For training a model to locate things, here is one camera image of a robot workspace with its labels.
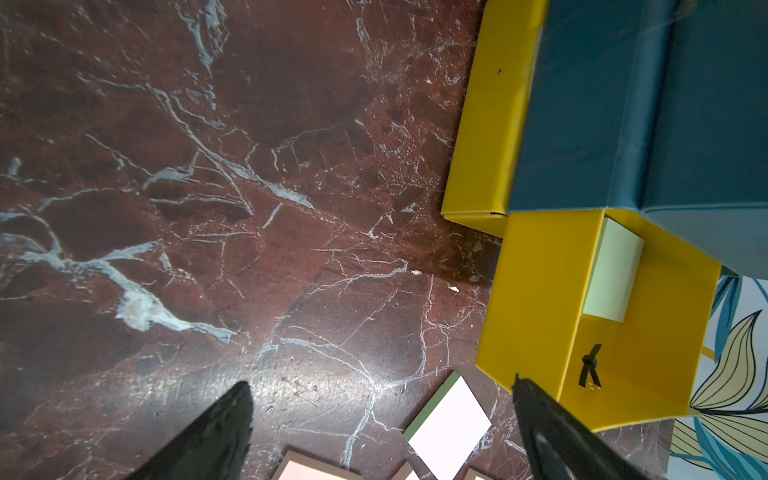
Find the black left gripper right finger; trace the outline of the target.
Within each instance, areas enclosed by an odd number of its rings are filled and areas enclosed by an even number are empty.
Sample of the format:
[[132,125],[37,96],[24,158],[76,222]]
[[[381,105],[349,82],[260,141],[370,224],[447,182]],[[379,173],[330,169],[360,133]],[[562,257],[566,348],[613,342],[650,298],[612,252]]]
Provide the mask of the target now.
[[516,377],[512,395],[535,479],[645,477],[534,381]]

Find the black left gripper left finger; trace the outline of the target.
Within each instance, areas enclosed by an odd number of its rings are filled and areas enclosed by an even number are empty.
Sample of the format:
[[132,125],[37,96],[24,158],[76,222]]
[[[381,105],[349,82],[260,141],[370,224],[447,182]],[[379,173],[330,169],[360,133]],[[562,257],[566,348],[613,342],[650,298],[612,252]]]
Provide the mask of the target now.
[[239,381],[128,477],[238,479],[248,455],[253,398]]

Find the green sticky note pad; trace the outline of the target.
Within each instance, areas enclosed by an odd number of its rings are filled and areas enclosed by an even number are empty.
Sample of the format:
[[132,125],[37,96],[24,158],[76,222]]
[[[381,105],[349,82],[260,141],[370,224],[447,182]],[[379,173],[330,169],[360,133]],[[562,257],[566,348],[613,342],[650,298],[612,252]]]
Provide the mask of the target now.
[[582,313],[623,322],[644,240],[620,223],[603,219]]
[[465,379],[453,371],[403,435],[436,479],[451,480],[490,426]]

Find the teal top drawer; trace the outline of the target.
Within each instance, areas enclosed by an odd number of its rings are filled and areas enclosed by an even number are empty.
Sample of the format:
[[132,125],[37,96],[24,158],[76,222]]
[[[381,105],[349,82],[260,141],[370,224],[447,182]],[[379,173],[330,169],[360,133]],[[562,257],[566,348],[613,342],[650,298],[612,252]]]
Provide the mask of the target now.
[[680,2],[642,211],[731,271],[766,278],[766,2]]

